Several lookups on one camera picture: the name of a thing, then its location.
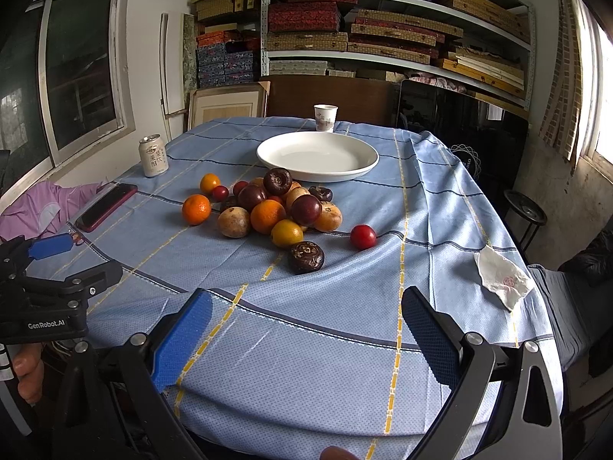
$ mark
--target metal screw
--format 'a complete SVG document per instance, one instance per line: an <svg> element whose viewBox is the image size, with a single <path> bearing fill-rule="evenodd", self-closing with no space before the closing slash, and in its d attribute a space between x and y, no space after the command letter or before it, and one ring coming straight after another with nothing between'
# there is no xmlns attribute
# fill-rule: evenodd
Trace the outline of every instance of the metal screw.
<svg viewBox="0 0 613 460"><path fill-rule="evenodd" d="M75 345L75 351L77 353L84 353L89 347L90 345L87 344L87 342L85 342L84 340L82 340L81 342L77 342L77 344Z"/></svg>
<svg viewBox="0 0 613 460"><path fill-rule="evenodd" d="M466 340L469 344L472 344L473 346L483 344L483 337L481 337L477 332L468 332L466 334Z"/></svg>
<svg viewBox="0 0 613 460"><path fill-rule="evenodd" d="M132 346L142 346L147 340L147 335L145 333L139 332L135 333L132 337L130 337L130 344Z"/></svg>
<svg viewBox="0 0 613 460"><path fill-rule="evenodd" d="M526 349L530 353L536 353L538 352L538 344L536 342L532 342L531 340L526 341Z"/></svg>

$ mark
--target plate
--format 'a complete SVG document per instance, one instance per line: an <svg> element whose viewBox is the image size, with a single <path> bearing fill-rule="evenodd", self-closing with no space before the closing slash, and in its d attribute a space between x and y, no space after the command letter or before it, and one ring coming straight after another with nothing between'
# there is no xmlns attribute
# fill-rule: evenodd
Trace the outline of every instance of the plate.
<svg viewBox="0 0 613 460"><path fill-rule="evenodd" d="M273 136L257 147L257 158L269 168L286 168L292 178L318 183L358 178L379 162L379 154L368 143L323 131Z"/></svg>

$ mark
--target napkin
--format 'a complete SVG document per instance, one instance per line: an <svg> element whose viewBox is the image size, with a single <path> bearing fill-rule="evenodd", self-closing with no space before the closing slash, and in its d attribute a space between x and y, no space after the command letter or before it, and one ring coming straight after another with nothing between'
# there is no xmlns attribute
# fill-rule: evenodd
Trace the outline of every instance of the napkin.
<svg viewBox="0 0 613 460"><path fill-rule="evenodd" d="M509 311L534 288L534 280L513 261L486 245L474 254L483 287L496 294Z"/></svg>

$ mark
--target smartphone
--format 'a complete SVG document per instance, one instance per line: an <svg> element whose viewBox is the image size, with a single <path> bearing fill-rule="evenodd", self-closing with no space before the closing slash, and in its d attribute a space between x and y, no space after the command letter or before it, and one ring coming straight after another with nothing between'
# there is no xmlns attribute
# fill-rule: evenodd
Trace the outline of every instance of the smartphone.
<svg viewBox="0 0 613 460"><path fill-rule="evenodd" d="M138 190L136 185L128 183L116 185L115 188L100 198L99 201L94 202L85 213L79 216L75 225L84 232L93 232L108 215L132 197L136 190Z"/></svg>

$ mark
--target finger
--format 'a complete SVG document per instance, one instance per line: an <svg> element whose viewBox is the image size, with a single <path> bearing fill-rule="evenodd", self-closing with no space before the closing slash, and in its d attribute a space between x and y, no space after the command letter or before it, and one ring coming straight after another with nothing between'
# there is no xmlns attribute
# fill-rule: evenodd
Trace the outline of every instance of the finger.
<svg viewBox="0 0 613 460"><path fill-rule="evenodd" d="M42 344L24 344L13 358L13 370L17 377L23 377L34 371L41 361Z"/></svg>
<svg viewBox="0 0 613 460"><path fill-rule="evenodd" d="M347 450L343 450L336 446L328 446L321 452L320 460L357 460L357 457Z"/></svg>
<svg viewBox="0 0 613 460"><path fill-rule="evenodd" d="M45 365L42 361L38 362L36 368L21 378L17 390L19 395L29 404L34 404L42 398L42 378Z"/></svg>

